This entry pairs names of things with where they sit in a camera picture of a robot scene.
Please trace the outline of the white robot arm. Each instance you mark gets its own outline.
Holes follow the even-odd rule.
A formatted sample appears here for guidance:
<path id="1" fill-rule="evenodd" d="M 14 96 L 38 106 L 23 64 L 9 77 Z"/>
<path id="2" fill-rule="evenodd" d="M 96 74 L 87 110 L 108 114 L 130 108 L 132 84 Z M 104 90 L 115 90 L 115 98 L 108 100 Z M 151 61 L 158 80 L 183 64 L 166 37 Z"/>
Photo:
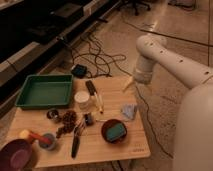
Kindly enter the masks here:
<path id="1" fill-rule="evenodd" d="M 166 40 L 149 34 L 136 41 L 139 53 L 133 81 L 149 84 L 156 63 L 190 91 L 183 98 L 177 117 L 172 171 L 213 171 L 213 68 L 166 48 Z"/>

